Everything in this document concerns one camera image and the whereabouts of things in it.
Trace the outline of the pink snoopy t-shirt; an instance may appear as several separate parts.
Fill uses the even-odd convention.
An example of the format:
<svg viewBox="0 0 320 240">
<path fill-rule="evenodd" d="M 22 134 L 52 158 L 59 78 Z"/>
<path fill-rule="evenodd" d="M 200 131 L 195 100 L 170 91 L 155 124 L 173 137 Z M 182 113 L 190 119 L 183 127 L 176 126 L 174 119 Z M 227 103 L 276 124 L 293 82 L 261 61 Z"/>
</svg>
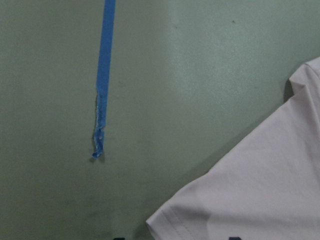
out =
<svg viewBox="0 0 320 240">
<path fill-rule="evenodd" d="M 286 103 L 146 221 L 154 239 L 319 239 L 320 60 L 289 81 Z"/>
</svg>

